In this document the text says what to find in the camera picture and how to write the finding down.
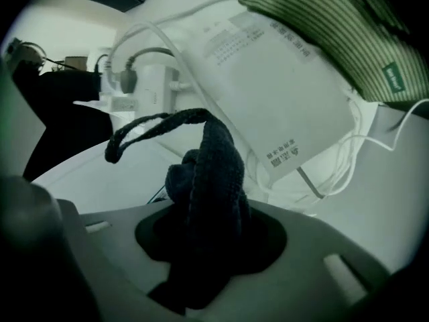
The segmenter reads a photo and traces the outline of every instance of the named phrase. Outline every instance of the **power plug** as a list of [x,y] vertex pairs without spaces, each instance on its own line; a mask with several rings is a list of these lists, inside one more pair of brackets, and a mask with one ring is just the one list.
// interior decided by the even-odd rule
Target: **power plug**
[[139,70],[139,79],[134,90],[134,97],[139,101],[139,115],[172,113],[175,93],[170,83],[176,81],[179,72],[163,64],[148,64]]
[[100,100],[73,101],[75,105],[92,107],[105,113],[134,112],[138,109],[138,101],[134,97],[115,97],[100,93]]
[[137,85],[137,73],[133,69],[125,69],[119,77],[121,90],[125,94],[131,94],[135,91]]

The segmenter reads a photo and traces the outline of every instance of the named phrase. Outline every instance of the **green striped fabric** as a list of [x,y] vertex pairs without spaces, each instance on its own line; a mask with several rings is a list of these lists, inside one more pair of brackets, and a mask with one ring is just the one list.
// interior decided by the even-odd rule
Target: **green striped fabric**
[[367,101],[417,101],[429,96],[429,71],[414,47],[390,33],[404,33],[384,0],[239,0],[300,32],[320,46]]

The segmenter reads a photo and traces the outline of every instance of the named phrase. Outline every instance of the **gray plastic surface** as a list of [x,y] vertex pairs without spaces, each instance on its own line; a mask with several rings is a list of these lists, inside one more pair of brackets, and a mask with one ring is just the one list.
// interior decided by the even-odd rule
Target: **gray plastic surface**
[[[117,271],[144,293],[167,279],[168,265],[144,253],[134,238],[135,226],[170,203],[81,216],[87,225],[100,221],[112,225],[90,238]],[[286,250],[267,270],[233,277],[207,308],[193,312],[196,318],[248,322],[336,319],[349,305],[324,265],[323,259],[331,254],[339,254],[369,292],[387,279],[386,269],[377,260],[324,222],[255,201],[251,206],[283,224],[288,234]]]
[[185,319],[161,307],[127,281],[110,265],[88,236],[76,207],[58,200],[64,218],[64,230],[76,261],[88,282],[101,319],[106,322],[185,322]]

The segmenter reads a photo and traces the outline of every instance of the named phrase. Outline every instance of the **white cable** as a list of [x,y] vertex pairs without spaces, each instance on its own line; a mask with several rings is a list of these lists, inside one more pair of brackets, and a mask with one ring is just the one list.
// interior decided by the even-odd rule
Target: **white cable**
[[[356,123],[355,123],[355,128],[353,130],[353,135],[357,135],[357,134],[362,132],[362,130],[361,130],[362,129],[362,120],[363,120],[362,111],[359,108],[359,106],[357,104],[357,100],[353,94],[345,92],[345,95],[351,100],[351,102],[354,105],[355,110],[356,110],[355,114],[358,115]],[[337,170],[334,171],[327,179],[325,179],[324,182],[322,182],[316,186],[318,191],[325,191],[326,189],[329,189],[332,182],[334,184],[336,184],[347,173],[347,170],[353,165],[353,159],[355,159],[357,156],[357,152],[355,151],[354,140],[351,143],[349,153],[346,155],[346,157],[343,156],[341,163],[339,165],[338,161],[339,161],[339,158],[341,157],[342,154],[343,154],[342,152],[339,152],[337,154],[337,157],[336,157],[336,161],[337,161],[336,162],[336,168],[337,168]],[[271,194],[275,197],[281,197],[282,199],[286,199],[287,197],[289,197],[290,195],[293,195],[293,194],[298,193],[298,194],[304,195],[304,194],[309,192],[308,190],[294,190],[294,192],[285,191],[284,189],[282,189],[281,191],[280,190],[273,190],[269,187],[266,187],[262,183],[262,180],[260,178],[260,172],[258,171],[257,168],[256,168],[256,176],[257,176],[257,178],[255,181],[257,182],[258,187],[263,192]]]
[[[402,119],[402,121],[401,121],[401,123],[400,123],[400,126],[398,127],[398,131],[397,131],[397,133],[396,133],[396,135],[395,135],[395,138],[394,138],[394,140],[393,140],[393,144],[392,144],[392,146],[388,146],[387,144],[384,144],[383,142],[381,142],[381,141],[379,141],[379,140],[376,140],[375,138],[372,138],[372,137],[369,137],[369,136],[366,136],[366,135],[361,135],[361,134],[353,134],[353,135],[351,135],[351,136],[349,136],[349,137],[347,137],[347,138],[345,138],[343,141],[341,141],[340,143],[339,143],[339,148],[338,148],[338,150],[337,150],[337,153],[336,153],[336,160],[335,160],[335,165],[334,165],[334,168],[333,168],[333,170],[332,170],[332,174],[331,174],[331,176],[328,178],[328,180],[326,180],[326,181],[324,181],[322,184],[320,184],[320,185],[318,185],[318,187],[317,187],[317,189],[322,193],[322,194],[324,194],[325,195],[325,198],[326,197],[329,197],[329,196],[333,196],[333,195],[337,195],[337,194],[339,194],[339,193],[341,193],[341,192],[343,192],[347,187],[348,187],[348,185],[350,184],[350,182],[351,182],[351,179],[352,179],[352,177],[353,177],[353,175],[354,175],[354,173],[355,173],[355,167],[356,167],[356,161],[357,161],[357,152],[355,153],[355,154],[353,154],[354,152],[355,152],[355,147],[353,146],[353,143],[352,143],[352,146],[351,146],[351,151],[350,151],[350,153],[349,153],[349,157],[348,157],[348,159],[349,159],[349,163],[348,163],[348,165],[347,165],[347,169],[345,170],[345,172],[344,173],[342,173],[342,174],[340,174],[340,175],[336,175],[336,174],[338,174],[338,172],[339,172],[339,159],[340,159],[340,157],[341,157],[341,150],[342,150],[342,148],[344,147],[344,145],[345,144],[347,144],[348,142],[350,142],[350,141],[352,141],[352,142],[354,142],[356,139],[364,139],[364,140],[367,140],[367,141],[370,141],[370,142],[373,142],[373,143],[375,143],[375,144],[377,144],[378,146],[381,146],[382,148],[384,148],[384,149],[386,149],[386,150],[388,150],[388,151],[390,151],[390,152],[393,152],[393,151],[395,151],[395,149],[396,149],[396,145],[397,145],[397,141],[399,140],[399,136],[400,136],[400,134],[401,134],[401,132],[402,132],[402,129],[404,128],[404,125],[405,125],[405,123],[406,123],[406,121],[408,120],[408,118],[410,117],[410,115],[412,114],[412,112],[419,106],[419,105],[421,105],[421,104],[423,104],[423,103],[426,103],[426,102],[429,102],[429,99],[422,99],[421,101],[418,101],[416,104],[414,104],[413,105],[413,107],[405,114],[405,116],[404,116],[404,118]],[[334,189],[334,187],[335,187],[335,185],[339,182],[339,180],[345,175],[347,173],[347,177],[346,177],[346,179],[345,179],[345,181],[344,181],[344,183],[339,187],[339,188],[337,188],[337,189]],[[312,201],[312,202],[310,202],[310,203],[308,203],[308,204],[305,204],[305,205],[303,205],[303,204],[300,204],[300,200],[302,200],[303,198],[301,198],[300,200],[298,200],[298,201],[294,201],[294,202],[292,202],[292,201],[288,201],[287,200],[287,198],[285,197],[285,194],[284,193],[281,193],[281,192],[277,192],[277,191],[275,191],[275,190],[272,190],[272,189],[269,189],[269,188],[267,188],[263,183],[262,183],[262,181],[261,181],[261,178],[260,178],[260,175],[259,175],[259,173],[258,173],[258,169],[256,168],[256,181],[257,181],[257,184],[258,184],[258,187],[263,191],[263,192],[265,192],[265,193],[268,193],[268,194],[270,194],[270,195],[274,195],[274,196],[278,196],[278,197],[281,197],[282,199],[285,199],[285,204],[288,206],[288,207],[291,207],[291,208],[293,208],[293,209],[299,209],[299,210],[303,210],[303,209],[306,209],[306,208],[308,208],[309,206],[311,206],[311,205],[313,205],[313,204],[315,204],[315,203],[317,203],[317,202],[319,202],[320,200],[322,200],[322,199],[318,199],[317,197],[315,197],[315,201]],[[326,186],[326,185],[328,185],[328,188],[326,189],[326,190],[324,190],[324,189],[322,189],[324,186]]]
[[[155,21],[153,23],[150,23],[150,24],[152,24],[152,25],[160,25],[162,23],[166,23],[167,21],[172,21],[172,20],[176,20],[176,19],[180,19],[180,18],[185,18],[185,17],[188,17],[189,15],[192,15],[192,14],[200,11],[201,9],[204,9],[204,8],[206,8],[208,6],[211,6],[211,5],[214,5],[216,3],[223,2],[223,1],[228,1],[228,0],[209,0],[209,1],[205,2],[205,3],[202,3],[201,5],[198,5],[198,6],[194,7],[194,8],[192,8],[192,9],[189,9],[188,11],[177,13],[177,14],[174,14],[174,15],[170,15],[168,17],[159,19],[159,20],[157,20],[157,21]],[[112,69],[113,56],[115,55],[118,47],[121,44],[125,43],[127,40],[129,40],[130,38],[134,37],[135,35],[140,34],[141,32],[149,29],[149,26],[148,26],[148,24],[147,24],[146,21],[144,21],[142,23],[135,24],[134,26],[139,25],[139,24],[142,25],[141,28],[139,28],[139,29],[137,29],[137,30],[135,30],[133,32],[127,32],[127,33],[125,33],[125,35],[122,36],[122,38],[112,47],[112,50],[111,50],[111,52],[109,54],[109,57],[107,58],[107,61],[105,62],[105,72],[106,72],[107,82],[108,82],[108,84],[112,88],[115,88],[114,84],[113,84],[113,78],[112,78],[113,73],[112,73],[112,70],[111,70]]]
[[[402,121],[401,121],[401,123],[400,123],[400,126],[399,126],[399,127],[398,127],[398,129],[397,129],[397,132],[396,132],[395,138],[394,138],[394,140],[393,140],[393,144],[392,144],[392,146],[388,146],[387,144],[384,144],[383,142],[381,142],[381,141],[379,141],[379,140],[377,140],[377,139],[375,139],[375,138],[369,137],[369,136],[365,136],[365,135],[352,135],[352,136],[350,136],[350,137],[346,138],[346,139],[341,143],[341,145],[340,145],[340,147],[339,147],[339,150],[338,150],[338,151],[340,152],[341,148],[342,148],[342,147],[346,144],[346,142],[348,142],[349,140],[351,140],[351,139],[353,139],[353,138],[362,138],[362,139],[364,139],[364,140],[367,140],[367,141],[370,141],[370,142],[373,142],[373,143],[377,144],[378,146],[380,146],[380,147],[382,147],[382,148],[386,149],[386,150],[387,150],[387,151],[389,151],[389,152],[394,152],[394,151],[395,151],[395,149],[396,149],[397,141],[399,140],[399,137],[400,137],[400,135],[401,135],[402,129],[404,128],[404,125],[406,124],[406,121],[408,120],[408,118],[410,117],[410,115],[413,113],[413,111],[414,111],[418,106],[420,106],[420,105],[421,105],[421,104],[423,104],[423,103],[427,103],[427,102],[429,102],[429,99],[422,99],[422,100],[418,101],[417,103],[415,103],[415,104],[412,106],[412,108],[411,108],[410,110],[408,110],[408,112],[405,114],[404,118],[402,119]],[[343,186],[342,186],[340,189],[338,189],[338,190],[335,190],[335,191],[334,191],[334,185],[335,185],[335,184],[333,184],[333,185],[331,185],[331,187],[329,188],[329,190],[328,190],[328,192],[326,193],[326,195],[327,195],[327,196],[332,196],[332,195],[336,195],[336,194],[340,193],[340,192],[341,192],[345,187],[347,187],[347,185],[350,183],[350,181],[351,181],[351,179],[352,179],[352,177],[353,177],[353,172],[354,172],[354,168],[353,168],[353,170],[352,170],[352,168],[351,168],[351,169],[349,170],[349,175],[347,176],[346,182],[343,184]]]
[[153,31],[164,42],[164,44],[167,46],[167,48],[169,48],[171,50],[171,52],[173,53],[174,57],[176,58],[178,65],[179,65],[180,72],[186,76],[186,79],[189,81],[189,83],[192,85],[195,92],[200,97],[204,107],[206,109],[210,110],[210,106],[208,104],[206,96],[205,96],[204,92],[202,91],[200,84],[198,84],[198,81],[194,78],[194,75],[191,73],[186,61],[183,58],[182,53],[175,47],[175,45],[169,39],[169,37],[167,37],[167,35],[158,26],[154,25],[150,21],[143,21],[142,24],[146,28],[149,28],[151,31]]
[[191,88],[192,88],[192,85],[190,83],[181,83],[180,81],[170,82],[170,89],[172,91],[185,91]]

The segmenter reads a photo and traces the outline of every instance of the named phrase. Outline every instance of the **green label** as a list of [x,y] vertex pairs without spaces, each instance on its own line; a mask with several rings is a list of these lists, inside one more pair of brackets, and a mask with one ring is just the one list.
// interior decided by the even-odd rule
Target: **green label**
[[392,93],[398,93],[405,90],[404,80],[396,62],[392,62],[383,68],[384,76],[389,83]]

